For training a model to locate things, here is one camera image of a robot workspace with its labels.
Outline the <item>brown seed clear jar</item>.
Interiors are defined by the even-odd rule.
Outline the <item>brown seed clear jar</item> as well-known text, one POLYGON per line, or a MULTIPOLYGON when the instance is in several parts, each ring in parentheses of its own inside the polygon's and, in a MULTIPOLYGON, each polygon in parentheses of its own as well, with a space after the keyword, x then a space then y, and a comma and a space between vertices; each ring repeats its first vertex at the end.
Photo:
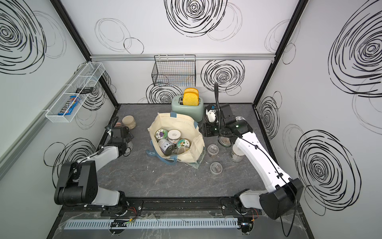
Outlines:
POLYGON ((223 147, 231 147, 232 146, 232 142, 230 141, 230 139, 228 137, 219 136, 218 142, 223 147))

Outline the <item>clear lid seed jar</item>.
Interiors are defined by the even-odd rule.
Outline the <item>clear lid seed jar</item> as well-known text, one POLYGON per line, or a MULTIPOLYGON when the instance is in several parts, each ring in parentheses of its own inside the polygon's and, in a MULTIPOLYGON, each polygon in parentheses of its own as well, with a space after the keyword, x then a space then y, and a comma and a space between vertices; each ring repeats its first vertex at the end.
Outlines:
POLYGON ((219 153, 219 148, 216 144, 210 144, 207 149, 208 155, 211 158, 217 157, 219 153))

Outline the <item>white lid glass jar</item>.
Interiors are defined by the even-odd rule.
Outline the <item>white lid glass jar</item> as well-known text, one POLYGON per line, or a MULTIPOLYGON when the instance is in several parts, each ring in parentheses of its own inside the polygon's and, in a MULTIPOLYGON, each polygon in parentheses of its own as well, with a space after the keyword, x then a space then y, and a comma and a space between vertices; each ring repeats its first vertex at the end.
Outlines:
POLYGON ((239 163, 244 159, 244 157, 245 157, 245 153, 242 150, 240 150, 237 145, 234 144, 232 146, 232 151, 230 156, 231 160, 233 162, 239 163))

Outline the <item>small clear lid jar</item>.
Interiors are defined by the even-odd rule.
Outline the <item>small clear lid jar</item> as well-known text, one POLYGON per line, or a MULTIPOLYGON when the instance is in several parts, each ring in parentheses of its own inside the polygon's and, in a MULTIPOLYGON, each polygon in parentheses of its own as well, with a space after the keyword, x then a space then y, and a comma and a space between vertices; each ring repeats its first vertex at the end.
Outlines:
POLYGON ((213 175, 219 175, 222 173, 223 171, 223 167, 220 163, 218 162, 213 162, 211 165, 210 165, 210 171, 213 175))

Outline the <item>green yellow lid jar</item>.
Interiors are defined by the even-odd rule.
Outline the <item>green yellow lid jar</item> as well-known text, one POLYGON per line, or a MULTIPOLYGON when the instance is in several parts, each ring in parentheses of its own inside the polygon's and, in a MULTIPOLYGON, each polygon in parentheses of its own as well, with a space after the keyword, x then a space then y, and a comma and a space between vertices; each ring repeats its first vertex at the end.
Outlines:
POLYGON ((181 138, 177 142, 177 148, 190 148, 191 142, 188 139, 181 138))

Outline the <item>silver top can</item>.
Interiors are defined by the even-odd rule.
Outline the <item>silver top can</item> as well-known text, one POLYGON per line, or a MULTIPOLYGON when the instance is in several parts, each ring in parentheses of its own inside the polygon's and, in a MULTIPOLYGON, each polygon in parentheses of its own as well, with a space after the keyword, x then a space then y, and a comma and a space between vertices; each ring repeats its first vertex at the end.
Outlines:
POLYGON ((171 155, 175 150, 175 145, 172 142, 168 141, 166 138, 159 140, 158 145, 163 154, 166 156, 171 155))

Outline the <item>beige canvas tote bag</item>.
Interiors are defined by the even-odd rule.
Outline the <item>beige canvas tote bag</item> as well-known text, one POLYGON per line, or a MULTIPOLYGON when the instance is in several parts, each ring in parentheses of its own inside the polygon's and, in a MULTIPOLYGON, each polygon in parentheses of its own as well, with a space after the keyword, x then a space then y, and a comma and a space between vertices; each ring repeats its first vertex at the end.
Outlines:
POLYGON ((159 113, 148 128, 154 155, 168 165, 185 163, 198 169, 206 155, 198 123, 190 116, 159 113))

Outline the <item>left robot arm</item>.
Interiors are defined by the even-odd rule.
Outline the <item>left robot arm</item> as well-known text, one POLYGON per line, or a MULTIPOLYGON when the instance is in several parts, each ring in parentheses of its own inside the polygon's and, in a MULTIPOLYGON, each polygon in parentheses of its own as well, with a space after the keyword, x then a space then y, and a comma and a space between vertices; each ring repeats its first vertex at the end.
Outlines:
POLYGON ((108 134, 109 141, 97 152, 64 163, 54 194, 57 205, 128 206, 124 192, 104 189, 98 185, 97 172, 131 152, 130 142, 134 136, 129 127, 124 125, 109 126, 108 134))

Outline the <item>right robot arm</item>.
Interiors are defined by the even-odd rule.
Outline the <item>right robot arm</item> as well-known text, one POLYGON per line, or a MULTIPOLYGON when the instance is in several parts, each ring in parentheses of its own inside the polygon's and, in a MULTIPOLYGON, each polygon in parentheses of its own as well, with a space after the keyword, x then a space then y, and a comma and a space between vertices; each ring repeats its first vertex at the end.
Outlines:
POLYGON ((246 120, 237 120, 229 104, 207 105, 204 118, 203 135, 230 139, 249 159, 265 185, 264 191, 246 190, 239 194, 244 208, 261 209, 275 220, 297 207, 303 192, 301 180, 291 178, 276 164, 246 120))

